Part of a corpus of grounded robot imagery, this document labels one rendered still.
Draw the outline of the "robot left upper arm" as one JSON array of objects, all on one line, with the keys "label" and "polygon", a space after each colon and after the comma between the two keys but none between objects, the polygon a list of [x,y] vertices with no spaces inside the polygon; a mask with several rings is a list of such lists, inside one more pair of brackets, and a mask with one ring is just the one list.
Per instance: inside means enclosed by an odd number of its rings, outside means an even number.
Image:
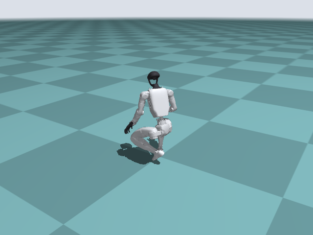
[{"label": "robot left upper arm", "polygon": [[137,115],[141,116],[144,114],[144,106],[145,106],[145,100],[149,97],[149,91],[144,91],[140,93],[139,96],[139,103],[138,103],[138,113]]}]

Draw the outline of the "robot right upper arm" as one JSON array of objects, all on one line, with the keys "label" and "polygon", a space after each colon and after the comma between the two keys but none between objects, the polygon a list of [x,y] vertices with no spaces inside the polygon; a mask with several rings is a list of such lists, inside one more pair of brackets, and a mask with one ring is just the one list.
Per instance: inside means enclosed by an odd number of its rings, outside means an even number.
[{"label": "robot right upper arm", "polygon": [[176,101],[175,101],[175,98],[174,98],[174,92],[172,90],[169,90],[169,89],[167,89],[167,92],[168,92],[169,103],[171,104],[169,110],[171,112],[174,112],[177,109]]}]

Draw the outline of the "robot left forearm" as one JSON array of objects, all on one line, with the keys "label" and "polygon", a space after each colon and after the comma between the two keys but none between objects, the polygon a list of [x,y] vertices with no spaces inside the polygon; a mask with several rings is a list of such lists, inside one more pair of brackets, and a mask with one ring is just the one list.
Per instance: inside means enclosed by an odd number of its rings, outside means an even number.
[{"label": "robot left forearm", "polygon": [[135,112],[135,115],[133,117],[133,120],[131,120],[133,122],[133,125],[136,125],[136,123],[138,122],[138,120],[140,119],[141,116],[137,115],[138,113],[138,109]]}]

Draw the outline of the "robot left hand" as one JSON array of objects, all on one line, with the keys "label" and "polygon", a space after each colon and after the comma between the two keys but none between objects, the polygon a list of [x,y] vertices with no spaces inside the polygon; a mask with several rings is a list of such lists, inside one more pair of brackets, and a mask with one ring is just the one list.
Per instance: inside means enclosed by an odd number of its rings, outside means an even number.
[{"label": "robot left hand", "polygon": [[133,126],[133,122],[131,121],[131,122],[129,123],[129,125],[128,125],[128,126],[125,128],[125,130],[124,130],[125,134],[127,134],[128,131],[129,131],[129,133],[130,133],[130,128],[132,128],[132,126]]}]

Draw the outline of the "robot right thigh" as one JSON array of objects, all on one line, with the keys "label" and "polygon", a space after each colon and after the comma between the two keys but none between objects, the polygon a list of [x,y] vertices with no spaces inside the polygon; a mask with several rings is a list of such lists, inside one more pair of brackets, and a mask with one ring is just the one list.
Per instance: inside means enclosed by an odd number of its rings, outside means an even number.
[{"label": "robot right thigh", "polygon": [[172,132],[172,123],[168,118],[164,118],[166,120],[166,123],[169,123],[170,126],[170,132]]}]

